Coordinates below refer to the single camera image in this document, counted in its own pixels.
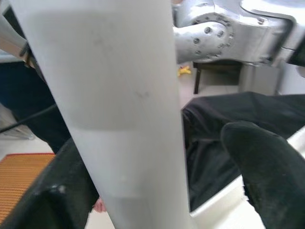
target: person's leg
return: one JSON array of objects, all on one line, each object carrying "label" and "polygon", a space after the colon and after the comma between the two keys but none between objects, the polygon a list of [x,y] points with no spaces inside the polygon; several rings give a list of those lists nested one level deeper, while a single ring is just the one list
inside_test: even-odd
[{"label": "person's leg", "polygon": [[[0,64],[0,103],[21,120],[55,104],[55,101],[35,70],[16,62]],[[58,109],[29,121],[27,126],[47,142],[54,153],[71,137]]]},{"label": "person's leg", "polygon": [[305,161],[285,139],[248,122],[224,126],[222,143],[267,229],[305,228]]}]

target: white tube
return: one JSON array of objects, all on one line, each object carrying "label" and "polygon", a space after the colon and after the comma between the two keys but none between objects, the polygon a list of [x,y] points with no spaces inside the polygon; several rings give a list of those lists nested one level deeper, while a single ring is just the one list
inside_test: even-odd
[{"label": "white tube", "polygon": [[11,3],[115,228],[191,228],[170,1]]}]

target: white wall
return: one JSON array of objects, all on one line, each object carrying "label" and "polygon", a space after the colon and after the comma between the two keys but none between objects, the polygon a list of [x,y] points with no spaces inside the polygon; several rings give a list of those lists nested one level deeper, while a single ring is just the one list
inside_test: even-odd
[{"label": "white wall", "polygon": [[278,93],[305,94],[305,68],[285,63],[282,71],[283,77],[278,86]]}]

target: hand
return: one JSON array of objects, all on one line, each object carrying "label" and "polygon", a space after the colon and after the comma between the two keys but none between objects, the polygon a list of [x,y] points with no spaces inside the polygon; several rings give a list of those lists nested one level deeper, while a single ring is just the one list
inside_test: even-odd
[{"label": "hand", "polygon": [[99,213],[106,212],[106,207],[105,207],[101,198],[98,198],[95,205],[93,206],[93,209],[96,210]]}]

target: dark pants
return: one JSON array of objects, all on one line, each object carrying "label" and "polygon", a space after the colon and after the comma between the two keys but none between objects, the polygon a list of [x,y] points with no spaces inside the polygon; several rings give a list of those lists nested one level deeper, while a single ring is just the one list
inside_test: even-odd
[{"label": "dark pants", "polygon": [[[17,62],[0,64],[0,103],[21,120],[55,104],[55,101],[35,70]],[[71,137],[58,109],[30,120],[27,126],[47,142],[54,153]]]}]

